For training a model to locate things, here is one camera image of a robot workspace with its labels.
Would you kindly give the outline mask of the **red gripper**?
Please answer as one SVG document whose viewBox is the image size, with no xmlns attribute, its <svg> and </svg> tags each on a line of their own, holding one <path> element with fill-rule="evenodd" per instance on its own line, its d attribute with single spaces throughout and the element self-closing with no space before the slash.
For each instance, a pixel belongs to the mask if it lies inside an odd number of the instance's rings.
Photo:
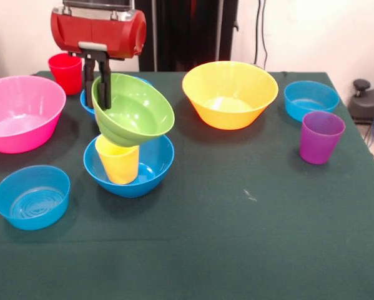
<svg viewBox="0 0 374 300">
<path fill-rule="evenodd" d="M 147 25 L 140 10 L 53 9 L 51 32 L 58 47 L 71 53 L 83 50 L 105 51 L 112 59 L 139 55 L 144 47 Z M 91 89 L 95 60 L 84 58 L 84 85 L 87 107 L 93 107 Z M 99 62 L 99 106 L 111 108 L 111 69 L 109 60 Z"/>
</svg>

